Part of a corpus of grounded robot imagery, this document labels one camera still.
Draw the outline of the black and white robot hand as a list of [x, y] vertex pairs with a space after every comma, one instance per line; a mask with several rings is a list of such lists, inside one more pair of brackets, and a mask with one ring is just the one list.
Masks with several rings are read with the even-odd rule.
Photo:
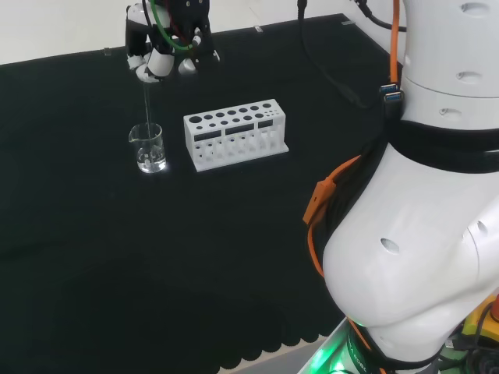
[[144, 83], [172, 73], [191, 75], [214, 68], [215, 49], [208, 0], [140, 1], [126, 10], [129, 69]]

